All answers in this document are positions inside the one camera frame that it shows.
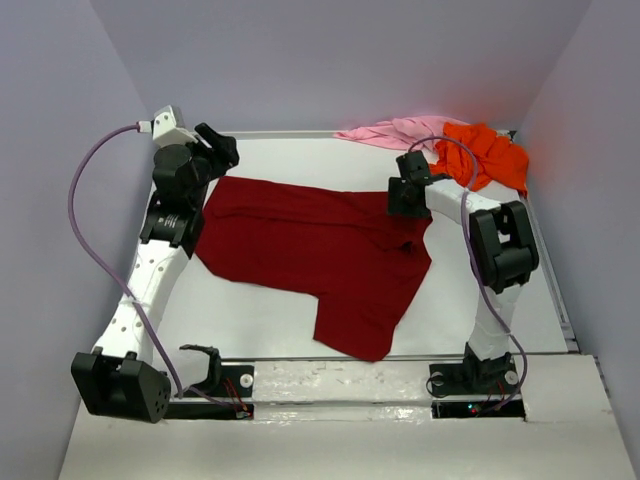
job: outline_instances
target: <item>orange cloth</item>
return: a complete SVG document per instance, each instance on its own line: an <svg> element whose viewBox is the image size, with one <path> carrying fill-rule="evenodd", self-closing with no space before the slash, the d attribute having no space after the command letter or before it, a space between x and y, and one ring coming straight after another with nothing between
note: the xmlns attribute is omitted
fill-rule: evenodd
<svg viewBox="0 0 640 480"><path fill-rule="evenodd" d="M529 157L521 146L511 143L508 137L498 136L495 130L483 123L445 123L444 135L465 144L478 159L478 177L472 190L480 190L491 180L496 180L523 195L527 194L525 181ZM436 143L436 152L440 158L436 165L430 166L431 172L446 173L466 187L473 174L473 161L469 154L446 140Z"/></svg>

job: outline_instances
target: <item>red cloth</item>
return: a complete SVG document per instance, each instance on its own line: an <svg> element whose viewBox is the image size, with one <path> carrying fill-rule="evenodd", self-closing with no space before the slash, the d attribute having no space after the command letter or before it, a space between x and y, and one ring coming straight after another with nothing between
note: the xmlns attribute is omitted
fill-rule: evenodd
<svg viewBox="0 0 640 480"><path fill-rule="evenodd" d="M204 208L196 254L220 277L318 297L313 338L381 360L431 264L431 220L386 208L386 192L224 177Z"/></svg>

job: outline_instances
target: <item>purple cable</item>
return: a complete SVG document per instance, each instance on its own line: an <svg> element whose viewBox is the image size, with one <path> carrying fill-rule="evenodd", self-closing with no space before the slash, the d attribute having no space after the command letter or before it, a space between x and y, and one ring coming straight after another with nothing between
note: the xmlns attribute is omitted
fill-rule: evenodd
<svg viewBox="0 0 640 480"><path fill-rule="evenodd" d="M76 188L78 187L78 181L80 180L80 176L82 175L82 172L84 171L85 167L89 163L89 160L91 160L91 157L93 157L93 155L98 151L98 149L100 147L102 147L105 143L107 143L113 137L116 137L116 136L120 135L121 133L130 132L130 131L133 131L133 130L140 131L137 124L136 125L128 125L126 127L122 127L122 128L117 129L117 130L114 130L110 134L108 134L108 135L104 136L103 138L101 138L100 140L98 140L98 142L93 147L91 147L91 150L89 150L87 152L87 154L84 156L84 158L80 162L80 165L78 165L78 169L76 170L76 173L73 175L73 179L71 180L71 187L69 187L69 197L67 199L67 211L68 211L68 214L69 214L69 222L71 222L71 229L73 230L74 235L78 239L78 242L80 243L80 246L84 249L84 251L87 252L87 254L89 254L89 256L98 265L100 265L100 267L105 272L107 272L107 274L111 278L113 278L113 280L118 284L118 286L120 287L122 292L126 296L131 298L131 300L132 300L131 304L133 305L133 308L135 308L136 312L140 316L140 320L142 320L142 323L144 324L144 328L147 331L147 334L149 335L149 338L151 338L151 342L156 347L156 350L158 350L158 353L160 354L160 357L162 357L162 360L164 361L165 365L167 366L167 369L169 370L169 373L171 374L171 377L173 378L173 381L176 384L176 388L178 389L178 397L182 398L182 395L183 395L182 383L180 382L180 378L178 377L178 372L176 371L175 367L173 366L173 363L171 363L171 359L169 359L169 355L167 355L167 352L165 351L164 347L162 346L162 343L160 343L160 339L158 338L158 335L154 331L153 326L151 325L151 322L149 321L149 317L147 317L147 314L144 311L144 308L142 308L142 306L140 305L138 299L136 298L136 296L133 294L133 292L129 288L129 285L127 285L127 282L125 282L122 278L120 278L118 273L113 268L111 268L109 265L107 265L107 262L105 262L100 257L100 255L98 255L93 250L93 248L91 248L91 246L89 245L87 240L84 238L84 235L82 235L82 232L80 232L80 228L78 228L78 221L76 220L76 212L75 212L75 207L74 207L74 198L75 198L75 195L76 195Z"/></svg>
<svg viewBox="0 0 640 480"><path fill-rule="evenodd" d="M473 254L473 248L471 247L471 237L469 235L469 215L467 213L467 197L469 196L469 191L471 187L473 187L473 184L476 183L476 178L478 177L478 159L465 144L453 138L446 137L444 135L432 135L430 137L421 138L420 140L414 142L409 147L409 152L412 152L416 146L422 143L428 142L429 140L445 140L447 142L452 142L456 144L458 147L462 148L471 157L471 160L473 160L473 174L471 175L471 180L469 180L469 183L467 184L467 186L464 189L464 192L462 193L462 201L460 206L460 223L462 224L462 235L464 236L464 243L467 246L467 252L469 253L469 259L471 260L471 271L473 272L473 276L475 277L476 282L478 283L478 288L480 289L480 295L482 295L482 299L484 300L484 303L487 305L487 308L489 309L491 314L498 321L498 323L504 330L504 333L509 336L513 344L516 346L516 348L520 352L520 355L522 356L522 375L520 376L520 380L518 380L516 388L511 393L511 395L509 395L507 398L500 401L496 405L480 412L480 414L485 414L495 410L499 410L500 408L504 407L507 403L513 400L516 397L516 395L518 395L521 392L522 385L524 384L524 381L527 378L527 372L529 371L529 360L527 358L526 352L524 351L524 348L522 347L522 344L513 335L513 333L511 332L511 329L506 324L506 322L502 319L502 317L496 311L493 305L491 305L491 300L489 299L489 295L487 294L486 289L484 288L484 285L482 283L482 279L480 278L480 269L478 268L478 262L476 261L476 257Z"/></svg>

